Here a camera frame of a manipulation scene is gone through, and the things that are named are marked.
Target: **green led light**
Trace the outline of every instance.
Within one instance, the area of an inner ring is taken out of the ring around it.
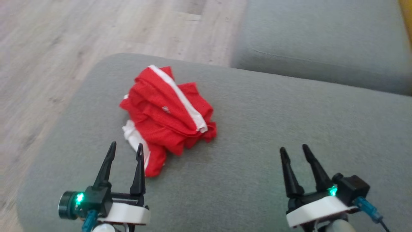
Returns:
[[[79,193],[79,194],[77,195],[77,198],[76,198],[77,204],[79,204],[80,202],[82,202],[83,199],[84,199],[84,194],[83,194],[83,193]]]
[[[329,195],[331,195],[331,196],[336,196],[336,191],[337,191],[336,186],[332,186],[332,187],[328,188]]]

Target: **gray upholstery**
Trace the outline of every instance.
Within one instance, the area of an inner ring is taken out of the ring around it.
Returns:
[[[251,0],[232,67],[412,94],[397,0]]]
[[[197,82],[214,107],[218,136],[169,155],[161,175],[147,180],[152,219],[137,231],[290,231],[279,148],[288,149],[310,192],[303,143],[329,175],[361,176],[386,223],[410,231],[412,97],[137,54],[97,64],[45,141],[18,195],[26,231],[80,230],[80,221],[59,219],[59,198],[93,183],[113,140],[112,190],[129,190],[135,155],[121,129],[129,117],[118,104],[150,64],[172,66],[178,83]],[[380,229],[361,213],[351,222],[358,231]]]

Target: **wooden floor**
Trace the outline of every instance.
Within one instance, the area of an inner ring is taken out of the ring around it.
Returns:
[[[246,0],[0,0],[1,231],[22,231],[15,207],[19,186],[96,62],[131,52],[228,66],[245,5]]]

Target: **red cloth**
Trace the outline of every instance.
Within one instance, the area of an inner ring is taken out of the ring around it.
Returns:
[[[176,85],[170,67],[143,70],[120,107],[147,142],[148,177],[160,174],[166,149],[180,156],[183,147],[190,149],[198,140],[209,142],[217,135],[212,106],[200,96],[196,83]]]

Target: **yellow object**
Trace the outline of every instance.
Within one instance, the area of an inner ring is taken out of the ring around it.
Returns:
[[[412,0],[399,0],[399,3],[402,8],[403,18],[405,19],[409,40],[412,44]]]

